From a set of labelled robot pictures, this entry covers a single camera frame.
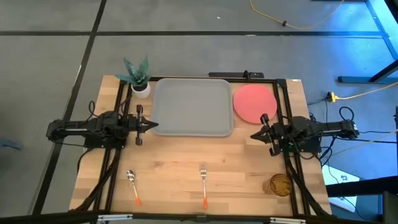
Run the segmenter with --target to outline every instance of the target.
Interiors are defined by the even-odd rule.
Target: orange handle
[[[203,199],[203,208],[204,208],[204,209],[207,209],[207,208],[208,208],[207,197],[205,197],[205,198]]]
[[[137,205],[141,205],[141,200],[139,200],[139,197],[138,197],[138,196],[136,197],[136,204],[137,204]]]

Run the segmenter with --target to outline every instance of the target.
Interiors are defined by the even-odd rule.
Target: gray floor
[[[322,18],[337,2],[260,1],[264,12],[307,25]],[[372,0],[398,49],[398,27],[381,0]],[[0,0],[0,30],[91,30],[100,0]],[[115,0],[108,1],[100,30],[289,30],[252,12],[246,0]],[[375,31],[364,3],[347,2],[314,30]],[[78,72],[87,37],[0,37],[0,137],[15,139],[23,150],[0,150],[0,217],[29,212],[37,184],[49,156],[45,138],[48,122],[61,118]],[[307,101],[327,91],[349,96],[380,86],[339,85],[337,76],[371,76],[393,59],[381,38],[364,37],[97,37],[88,62],[72,119],[85,119],[95,100],[101,77],[126,73],[123,57],[138,62],[149,58],[153,76],[205,76],[208,72],[264,72],[268,78],[300,78]],[[328,105],[328,120],[339,121],[340,106],[355,112],[361,131],[395,129],[392,115],[398,105],[397,88]],[[326,118],[323,103],[310,111]],[[363,139],[377,134],[364,134]],[[386,140],[394,141],[391,136]],[[79,143],[81,139],[66,142]],[[359,144],[337,141],[335,152]],[[370,144],[332,157],[330,165],[364,179],[397,175],[395,145]],[[78,147],[63,147],[44,212],[68,209],[76,177]],[[360,198],[366,218],[377,212],[374,197]],[[341,217],[358,218],[333,208]]]

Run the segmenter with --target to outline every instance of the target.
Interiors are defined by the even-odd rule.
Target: yellow cable
[[[390,85],[385,86],[385,87],[383,87],[383,88],[379,88],[379,89],[377,89],[377,90],[372,90],[372,91],[368,91],[368,92],[366,92],[366,93],[361,93],[361,94],[353,95],[353,96],[349,96],[349,97],[338,97],[338,96],[335,95],[335,99],[336,99],[336,100],[348,100],[348,99],[356,98],[356,97],[363,96],[363,95],[366,95],[366,94],[369,94],[369,93],[374,93],[375,91],[385,90],[386,88],[392,87],[392,86],[394,86],[394,85],[396,85],[396,84],[398,84],[398,82],[393,83],[393,84],[390,84]]]
[[[353,147],[349,147],[349,148],[347,148],[347,149],[343,149],[343,150],[341,150],[340,152],[336,152],[336,153],[332,154],[331,156],[335,156],[335,155],[340,154],[340,153],[342,153],[342,152],[345,152],[345,151],[347,151],[347,150],[356,149],[357,147],[361,147],[361,146],[364,146],[364,145],[367,145],[367,144],[371,144],[371,143],[374,142],[374,141],[377,141],[377,140],[380,140],[380,139],[385,138],[385,137],[387,137],[387,136],[390,136],[391,134],[394,134],[394,133],[396,133],[396,132],[398,132],[398,129],[396,129],[395,131],[391,131],[390,133],[385,134],[385,135],[383,135],[383,136],[381,136],[381,137],[379,137],[379,138],[377,138],[377,139],[375,139],[375,140],[368,141],[368,142],[366,142],[366,143],[359,144],[359,145],[356,145],[356,146],[353,146]]]
[[[283,25],[283,23],[284,23],[283,21],[280,21],[280,20],[276,19],[275,17],[269,16],[269,15],[267,15],[267,14],[264,14],[263,12],[258,11],[256,8],[254,8],[253,3],[252,3],[252,0],[249,0],[249,1],[250,1],[250,7],[251,7],[251,9],[253,9],[254,12],[256,12],[256,13],[262,15],[262,16],[268,17],[268,18],[270,18],[270,19],[272,19],[272,20],[274,20],[274,21],[277,21],[277,22],[279,22],[280,24]],[[332,11],[331,11],[327,16],[325,16],[321,21],[315,23],[315,24],[312,25],[312,26],[308,26],[308,27],[297,27],[297,26],[290,25],[290,24],[288,24],[288,23],[286,23],[286,26],[289,26],[289,27],[294,28],[294,29],[311,29],[311,28],[314,28],[314,27],[316,27],[317,25],[321,24],[322,22],[325,22],[333,13],[335,13],[335,11],[342,5],[342,3],[343,3],[344,1],[345,1],[345,0],[341,0],[341,2],[339,3],[339,5],[337,5],[337,6],[334,8],[334,10],[332,10]]]

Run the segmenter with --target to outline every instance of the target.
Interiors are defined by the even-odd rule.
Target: white pot
[[[142,90],[142,91],[136,91],[133,87],[132,87],[132,85],[131,85],[131,89],[132,89],[132,91],[134,92],[134,95],[136,96],[136,97],[138,97],[138,98],[147,98],[148,96],[149,96],[149,94],[150,94],[150,85],[149,85],[149,83],[148,83],[148,85],[147,85],[147,88],[145,89],[145,90]]]

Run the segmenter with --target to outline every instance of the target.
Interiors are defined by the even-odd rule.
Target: potted plant
[[[115,76],[120,80],[130,83],[132,91],[138,98],[148,97],[150,94],[150,85],[148,82],[150,78],[150,75],[148,74],[148,57],[145,57],[145,59],[141,62],[138,70],[134,68],[134,65],[131,62],[125,58],[123,60],[129,75]]]

